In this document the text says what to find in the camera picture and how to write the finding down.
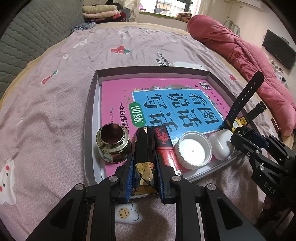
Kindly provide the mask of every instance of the green label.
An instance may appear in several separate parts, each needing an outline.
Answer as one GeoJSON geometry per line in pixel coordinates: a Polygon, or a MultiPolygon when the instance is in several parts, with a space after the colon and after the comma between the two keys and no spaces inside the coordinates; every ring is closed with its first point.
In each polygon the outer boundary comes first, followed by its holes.
{"type": "Polygon", "coordinates": [[[129,104],[129,110],[131,114],[131,121],[133,125],[140,128],[145,126],[145,117],[141,108],[141,105],[137,102],[133,102],[129,104]]]}

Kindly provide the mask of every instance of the pink blanket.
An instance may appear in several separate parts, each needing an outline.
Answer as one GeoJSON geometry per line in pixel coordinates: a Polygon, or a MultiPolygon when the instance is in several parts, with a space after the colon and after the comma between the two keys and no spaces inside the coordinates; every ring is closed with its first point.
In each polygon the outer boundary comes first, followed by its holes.
{"type": "Polygon", "coordinates": [[[191,18],[187,29],[192,38],[226,58],[247,81],[257,71],[264,74],[264,83],[257,92],[273,113],[281,133],[289,136],[296,128],[296,105],[290,92],[277,80],[263,51],[205,15],[191,18]]]}

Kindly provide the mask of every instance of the strawberry print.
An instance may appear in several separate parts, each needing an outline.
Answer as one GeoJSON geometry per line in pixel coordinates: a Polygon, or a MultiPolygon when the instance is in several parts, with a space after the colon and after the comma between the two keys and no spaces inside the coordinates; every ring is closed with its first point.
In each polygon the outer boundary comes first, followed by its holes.
{"type": "Polygon", "coordinates": [[[42,81],[41,81],[41,84],[45,84],[51,77],[53,77],[55,74],[57,74],[58,73],[58,70],[56,70],[55,72],[53,72],[52,73],[52,75],[50,75],[50,76],[48,76],[47,78],[45,78],[45,79],[43,79],[42,81]]]}
{"type": "Polygon", "coordinates": [[[233,81],[237,80],[232,74],[229,76],[229,78],[233,81]]]}
{"type": "Polygon", "coordinates": [[[130,50],[126,49],[123,45],[119,46],[116,49],[111,49],[110,51],[114,52],[114,53],[129,53],[130,52],[130,50]]]}

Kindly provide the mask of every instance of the white wall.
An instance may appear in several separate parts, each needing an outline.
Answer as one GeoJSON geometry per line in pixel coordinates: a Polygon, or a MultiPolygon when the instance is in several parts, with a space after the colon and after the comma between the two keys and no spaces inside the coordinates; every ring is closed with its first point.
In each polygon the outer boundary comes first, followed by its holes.
{"type": "MultiPolygon", "coordinates": [[[[224,0],[212,0],[212,2],[208,16],[221,24],[224,24],[227,20],[232,20],[240,27],[241,38],[259,46],[269,59],[276,60],[262,46],[264,35],[268,29],[284,37],[289,41],[290,46],[296,50],[296,45],[282,22],[265,4],[260,10],[244,3],[227,3],[224,0]]],[[[284,70],[283,76],[287,80],[288,89],[296,101],[296,67],[289,71],[278,61],[276,63],[284,70]]]]}
{"type": "Polygon", "coordinates": [[[171,28],[179,28],[182,30],[187,30],[187,23],[182,22],[180,20],[171,19],[171,18],[158,18],[151,15],[146,15],[140,12],[139,15],[139,23],[154,23],[159,24],[171,28]]]}

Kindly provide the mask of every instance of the cartoon print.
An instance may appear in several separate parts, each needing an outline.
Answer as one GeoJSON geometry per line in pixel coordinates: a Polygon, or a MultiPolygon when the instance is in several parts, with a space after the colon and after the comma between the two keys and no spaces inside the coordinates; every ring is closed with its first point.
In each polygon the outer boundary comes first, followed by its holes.
{"type": "Polygon", "coordinates": [[[15,161],[10,158],[0,172],[0,205],[7,202],[10,205],[16,205],[17,200],[13,192],[15,185],[15,161]]]}
{"type": "Polygon", "coordinates": [[[115,222],[137,223],[141,217],[131,202],[115,205],[115,222]]]}
{"type": "Polygon", "coordinates": [[[201,64],[187,63],[187,62],[174,62],[175,67],[201,69],[207,71],[207,69],[201,64]]]}
{"type": "Polygon", "coordinates": [[[142,88],[142,89],[137,89],[135,88],[134,91],[143,91],[143,90],[148,90],[148,91],[152,91],[152,90],[160,90],[160,89],[193,89],[192,86],[183,86],[183,85],[169,85],[169,86],[157,86],[157,85],[153,85],[150,88],[142,88]]]}
{"type": "Polygon", "coordinates": [[[118,32],[117,32],[118,34],[125,34],[125,33],[128,33],[128,31],[127,30],[118,30],[118,32]]]}
{"type": "Polygon", "coordinates": [[[230,78],[231,80],[233,80],[233,81],[237,80],[232,74],[229,75],[229,78],[230,78]]]}
{"type": "Polygon", "coordinates": [[[155,30],[152,30],[152,29],[142,29],[142,28],[139,28],[139,29],[140,29],[140,32],[142,32],[142,33],[148,33],[148,34],[161,32],[159,29],[155,29],[155,30]]]}
{"type": "Polygon", "coordinates": [[[85,39],[84,41],[80,41],[78,44],[73,46],[73,49],[76,49],[78,45],[84,45],[87,43],[87,39],[85,39]]]}
{"type": "Polygon", "coordinates": [[[114,53],[129,53],[130,52],[130,50],[126,49],[123,45],[119,46],[116,49],[111,49],[110,51],[114,52],[114,53]]]}
{"type": "Polygon", "coordinates": [[[20,121],[17,123],[17,126],[18,126],[23,120],[24,120],[24,118],[22,117],[22,118],[20,119],[20,121]]]}
{"type": "Polygon", "coordinates": [[[156,62],[160,65],[160,66],[172,66],[170,64],[170,62],[163,56],[163,54],[161,53],[156,53],[156,55],[160,58],[160,59],[156,59],[156,62]]]}
{"type": "Polygon", "coordinates": [[[52,75],[48,76],[47,78],[43,79],[41,84],[45,84],[51,77],[53,77],[55,74],[58,73],[58,70],[56,70],[55,72],[52,73],[52,75]]]}

